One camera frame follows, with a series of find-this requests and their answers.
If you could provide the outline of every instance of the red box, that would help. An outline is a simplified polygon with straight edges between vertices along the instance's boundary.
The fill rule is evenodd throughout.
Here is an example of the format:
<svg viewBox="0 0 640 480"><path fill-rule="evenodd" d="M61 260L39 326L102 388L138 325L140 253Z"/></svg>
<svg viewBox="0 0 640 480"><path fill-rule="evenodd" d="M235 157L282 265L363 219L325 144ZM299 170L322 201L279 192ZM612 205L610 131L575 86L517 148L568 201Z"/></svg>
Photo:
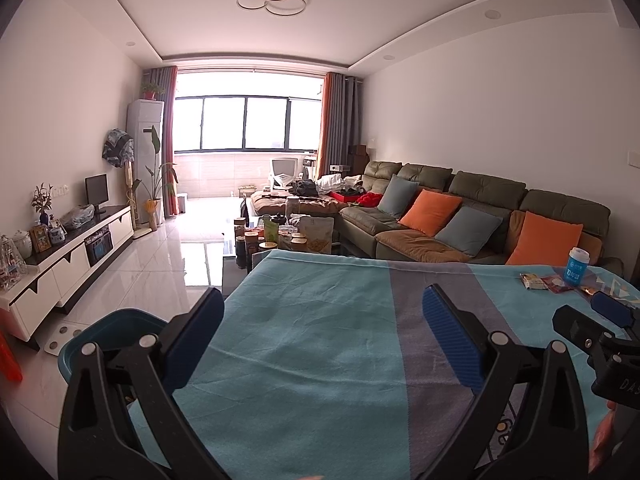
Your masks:
<svg viewBox="0 0 640 480"><path fill-rule="evenodd" d="M331 198L335 198L338 202L356 202L356 200L360 198L359 195L344 196L344 195L341 195L340 193L336 193L335 191L330 191L329 196Z"/></svg>

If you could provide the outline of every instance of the black window frame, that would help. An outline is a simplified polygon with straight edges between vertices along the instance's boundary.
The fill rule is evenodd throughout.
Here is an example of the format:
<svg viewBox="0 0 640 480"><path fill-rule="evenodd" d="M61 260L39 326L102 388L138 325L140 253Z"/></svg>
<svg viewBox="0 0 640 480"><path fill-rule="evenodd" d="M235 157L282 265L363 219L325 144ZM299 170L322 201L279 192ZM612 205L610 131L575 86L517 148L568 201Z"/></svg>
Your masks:
<svg viewBox="0 0 640 480"><path fill-rule="evenodd" d="M202 129L204 126L204 101L210 98L244 98L244 118L242 120L242 148L216 148L205 150L202 147ZM284 123L284 144L282 148L248 148L246 146L246 116L250 98L261 99L284 99L287 101L287 109ZM248 94L220 94L220 95L197 95L181 96L175 101L201 100L202 112L200 115L200 148L197 150L175 150L175 153L223 153L223 152L267 152L267 153L317 153L318 150L292 150L289 148L289 134L291 128L291 103L293 101L313 101L321 103L322 99L309 99L305 97L284 97L275 95L248 95Z"/></svg>

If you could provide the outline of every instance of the potted plant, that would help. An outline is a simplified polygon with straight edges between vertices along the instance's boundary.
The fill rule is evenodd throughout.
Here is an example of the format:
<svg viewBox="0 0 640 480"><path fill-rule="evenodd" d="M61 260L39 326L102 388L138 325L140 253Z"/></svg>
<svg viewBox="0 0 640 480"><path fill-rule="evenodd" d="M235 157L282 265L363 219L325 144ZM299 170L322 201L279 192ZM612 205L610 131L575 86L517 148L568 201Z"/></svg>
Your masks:
<svg viewBox="0 0 640 480"><path fill-rule="evenodd" d="M143 130L145 133L151 133L151 143L154 146L154 151L156 152L156 160L158 160L158 154L160 153L160 138L158 137L158 131L155 126L151 126L149 129ZM176 184L178 183L178 176L174 170L173 162L166 162L164 164L159 164L153 169L148 166L145 166L146 170L151 175L151 189L149 189L144 182L142 182L139 178L133 181L132 190L133 193L136 192L136 189L140 184L142 184L146 192L149 195L149 200L145 202L145 210L149 214L149 227L151 227L152 231L158 230L158 220L156 219L156 211L158 210L158 202L160 202L160 198L162 195L162 176L171 175ZM173 196L174 186L171 186L169 182L166 183L166 188L169 192L169 195Z"/></svg>
<svg viewBox="0 0 640 480"><path fill-rule="evenodd" d="M142 83L140 85L140 91L142 92L142 98L150 101L155 101L156 95L164 94L164 88L151 82Z"/></svg>
<svg viewBox="0 0 640 480"><path fill-rule="evenodd" d="M47 211L51 210L51 190L53 186L49 184L49 189L44 187L44 182L40 186L36 186L36 190L33 192L33 199L31 200L31 206L40 213L40 223L43 225L49 225L49 215Z"/></svg>

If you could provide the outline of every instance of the curtain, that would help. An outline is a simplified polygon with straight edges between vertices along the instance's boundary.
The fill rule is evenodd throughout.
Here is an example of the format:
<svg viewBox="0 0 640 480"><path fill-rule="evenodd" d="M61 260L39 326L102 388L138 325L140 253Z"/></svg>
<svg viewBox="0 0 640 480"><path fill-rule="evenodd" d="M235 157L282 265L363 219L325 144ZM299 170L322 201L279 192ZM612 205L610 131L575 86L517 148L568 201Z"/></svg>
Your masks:
<svg viewBox="0 0 640 480"><path fill-rule="evenodd" d="M165 66L152 68L142 74L143 82L152 82L164 88L164 94L156 95L156 99L164 102L164 117L162 118L161 135L161 161L163 164L174 161L174 99L175 80L178 76L177 66ZM169 217L178 214L177 186L171 174L162 175L162 203L164 203L164 216Z"/></svg>
<svg viewBox="0 0 640 480"><path fill-rule="evenodd" d="M334 72L325 76L316 178L329 173L329 166L347 164L349 146L360 143L361 107L361 81Z"/></svg>

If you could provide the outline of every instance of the wall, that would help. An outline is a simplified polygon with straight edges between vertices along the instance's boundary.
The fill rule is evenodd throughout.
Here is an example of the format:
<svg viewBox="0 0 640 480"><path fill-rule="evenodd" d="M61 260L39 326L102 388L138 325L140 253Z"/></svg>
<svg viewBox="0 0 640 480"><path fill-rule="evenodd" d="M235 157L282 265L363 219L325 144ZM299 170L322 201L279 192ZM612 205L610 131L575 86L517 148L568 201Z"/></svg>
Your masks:
<svg viewBox="0 0 640 480"><path fill-rule="evenodd" d="M526 182L608 206L607 253L629 277L640 246L640 32L609 14L514 23L366 79L372 159Z"/></svg>
<svg viewBox="0 0 640 480"><path fill-rule="evenodd" d="M31 226L41 182L69 186L52 201L57 216L86 203L84 178L99 173L109 203L125 203L102 144L126 124L139 67L63 0L24 0L0 39L0 75L0 233Z"/></svg>
<svg viewBox="0 0 640 480"><path fill-rule="evenodd" d="M238 196L238 187L248 184L261 189L269 183L270 159L280 157L296 158L296 174L302 171L303 153L176 153L178 192L205 198Z"/></svg>

